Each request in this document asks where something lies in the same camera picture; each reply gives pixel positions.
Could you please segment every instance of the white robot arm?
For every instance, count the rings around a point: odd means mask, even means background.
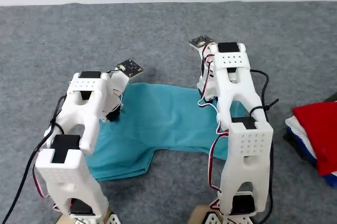
[[[84,158],[95,149],[99,121],[116,117],[130,77],[141,73],[142,68],[128,60],[114,71],[111,78],[108,73],[101,72],[74,75],[56,118],[59,126],[47,139],[47,148],[41,149],[35,163],[57,208],[78,224],[118,223],[118,217],[111,215],[108,200],[91,176]],[[67,134],[77,124],[85,127],[82,137]]]
[[[205,35],[190,40],[190,44],[202,60],[197,87],[206,101],[217,98],[219,128],[229,137],[214,209],[223,215],[223,223],[230,223],[227,219],[251,223],[248,217],[264,211],[266,206],[273,128],[255,91],[246,48],[240,43],[215,43]],[[250,116],[231,118],[233,101],[240,101]],[[238,191],[246,182],[253,190]]]

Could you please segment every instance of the red cloth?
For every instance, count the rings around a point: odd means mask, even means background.
[[[293,109],[317,157],[320,175],[337,171],[337,102],[309,104]]]

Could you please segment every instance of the blue cloth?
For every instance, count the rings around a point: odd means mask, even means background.
[[[216,111],[200,108],[196,89],[136,83],[124,93],[124,106],[116,122],[100,122],[94,153],[86,157],[93,177],[112,180],[145,173],[154,151],[168,149],[208,153],[216,138]],[[233,102],[232,116],[245,108]],[[216,145],[214,156],[227,158],[227,138]]]

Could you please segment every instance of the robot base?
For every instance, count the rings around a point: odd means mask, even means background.
[[[121,224],[121,222],[118,216],[109,210],[104,220],[91,220],[90,222],[82,218],[71,219],[69,216],[61,215],[56,224]]]
[[[199,205],[194,209],[187,224],[253,224],[248,217],[231,216],[230,220],[224,219],[219,211],[212,210],[208,205]]]

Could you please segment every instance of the folded cloth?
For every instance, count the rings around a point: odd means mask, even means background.
[[[200,108],[197,89],[136,83],[125,90],[118,121],[100,122],[94,153],[86,157],[97,180],[121,179],[145,173],[154,151],[168,149],[207,153],[216,138],[216,111]],[[232,116],[245,108],[233,102]],[[227,158],[227,138],[216,145],[214,156]]]
[[[316,166],[317,159],[315,152],[311,146],[308,136],[306,135],[306,131],[300,125],[297,118],[292,116],[285,120],[285,124],[287,125],[287,132],[292,136],[292,139],[296,141],[300,151],[314,166]],[[323,178],[329,186],[337,188],[337,170],[331,174],[323,175]]]
[[[320,175],[337,170],[337,102],[323,102],[293,109],[317,157]]]

